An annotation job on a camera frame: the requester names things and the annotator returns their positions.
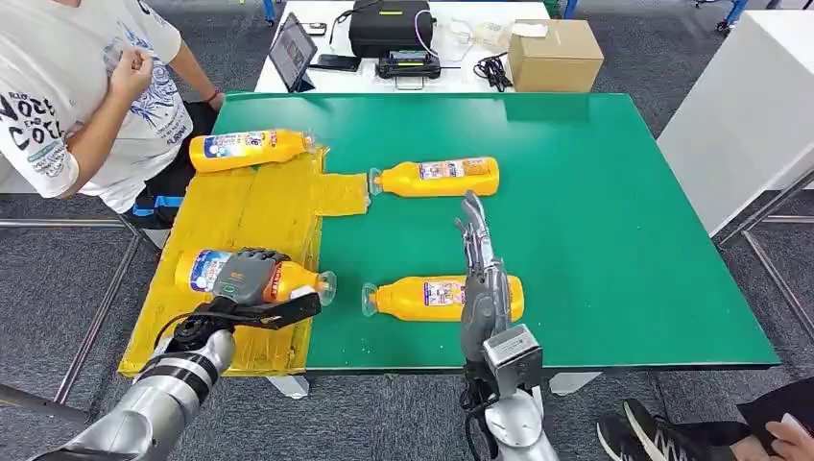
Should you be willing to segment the dark-trousered person's hand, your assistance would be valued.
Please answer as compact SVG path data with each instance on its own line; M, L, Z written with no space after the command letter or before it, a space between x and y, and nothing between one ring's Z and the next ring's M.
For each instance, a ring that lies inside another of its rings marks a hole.
M779 422L768 422L765 428L774 437L771 460L813 461L813 437L793 415L785 413Z

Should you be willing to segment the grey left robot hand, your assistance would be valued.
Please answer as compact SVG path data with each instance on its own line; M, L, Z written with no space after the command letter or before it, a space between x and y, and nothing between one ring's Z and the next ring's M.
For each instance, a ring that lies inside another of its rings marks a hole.
M263 292L276 266L290 260L290 256L276 250L244 248L227 260L214 281L211 293L241 305L266 303Z

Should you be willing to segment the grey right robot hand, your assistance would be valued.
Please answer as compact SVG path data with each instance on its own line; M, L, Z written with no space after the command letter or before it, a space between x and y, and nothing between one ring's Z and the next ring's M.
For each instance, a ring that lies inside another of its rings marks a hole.
M479 197L465 193L461 208L467 219L456 219L466 262L461 348L468 362L484 360L483 343L508 328L511 300L503 260L494 253L486 213Z

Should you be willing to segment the person's right hand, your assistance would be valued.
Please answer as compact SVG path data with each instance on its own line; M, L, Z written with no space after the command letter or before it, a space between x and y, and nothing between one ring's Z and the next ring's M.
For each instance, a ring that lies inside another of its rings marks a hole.
M109 92L117 100L131 103L150 85L153 57L144 49L126 47L109 78Z

